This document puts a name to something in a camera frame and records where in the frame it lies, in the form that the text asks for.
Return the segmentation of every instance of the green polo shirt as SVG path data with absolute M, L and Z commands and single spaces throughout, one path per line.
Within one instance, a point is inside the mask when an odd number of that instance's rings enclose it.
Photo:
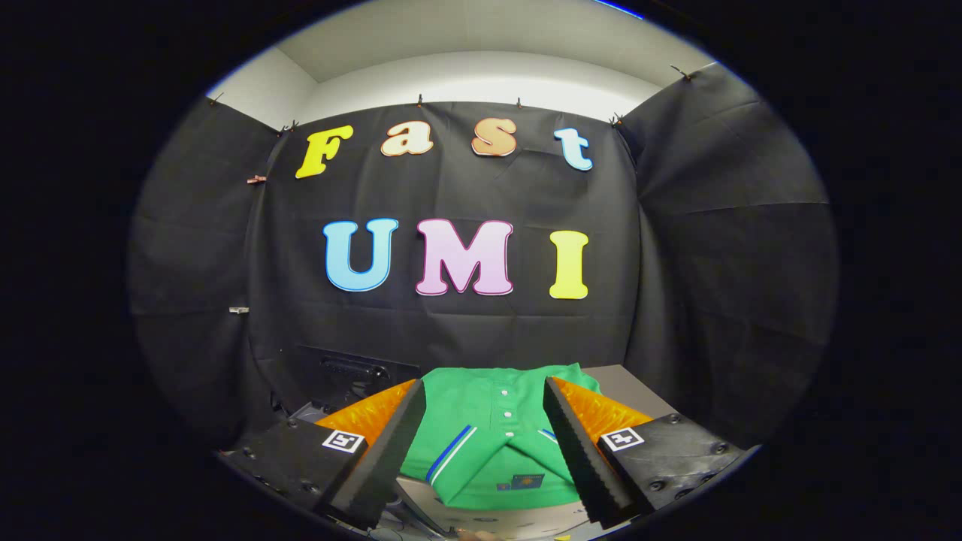
M 462 509 L 532 509 L 580 500 L 543 407 L 544 379 L 598 392 L 577 364 L 536 370 L 441 368 L 401 474 Z

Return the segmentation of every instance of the ceiling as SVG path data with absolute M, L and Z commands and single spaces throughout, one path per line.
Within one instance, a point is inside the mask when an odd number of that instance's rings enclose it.
M 277 44 L 318 83 L 356 69 L 457 51 L 517 51 L 596 64 L 665 87 L 669 67 L 713 62 L 687 42 L 595 0 L 373 0 Z

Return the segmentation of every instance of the white wall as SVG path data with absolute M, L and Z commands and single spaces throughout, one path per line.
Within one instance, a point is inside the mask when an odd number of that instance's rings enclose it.
M 207 96 L 280 130 L 298 117 L 317 81 L 286 54 L 270 47 L 208 90 Z
M 574 60 L 529 53 L 466 51 L 358 69 L 315 87 L 298 122 L 384 105 L 487 101 L 553 109 L 607 120 L 625 115 L 661 87 Z

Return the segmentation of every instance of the letter u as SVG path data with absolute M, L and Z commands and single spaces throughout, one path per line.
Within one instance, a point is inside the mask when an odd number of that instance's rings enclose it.
M 373 219 L 367 223 L 367 231 L 374 236 L 374 253 L 370 269 L 355 272 L 351 269 L 351 236 L 358 230 L 353 221 L 333 221 L 324 226 L 327 237 L 327 279 L 335 287 L 349 292 L 370 291 L 388 279 L 391 272 L 391 233 L 397 229 L 397 220 Z

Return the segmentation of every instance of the yellow letter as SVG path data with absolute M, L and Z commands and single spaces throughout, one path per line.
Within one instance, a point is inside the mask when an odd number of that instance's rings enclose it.
M 581 283 L 581 248 L 588 236 L 577 231 L 555 231 L 551 241 L 558 248 L 558 274 L 548 290 L 553 298 L 584 298 L 588 288 Z
M 485 118 L 474 126 L 471 148 L 478 156 L 507 156 L 518 148 L 518 142 L 509 134 L 518 127 L 508 118 Z
M 324 172 L 327 166 L 323 163 L 323 159 L 333 160 L 338 153 L 338 149 L 341 148 L 341 139 L 350 139 L 352 135 L 354 135 L 354 128 L 341 126 L 308 136 L 304 165 L 297 170 L 294 176 L 304 178 Z
M 388 130 L 390 139 L 381 145 L 381 154 L 400 156 L 401 154 L 423 154 L 434 144 L 431 142 L 431 125 L 420 120 L 397 124 Z

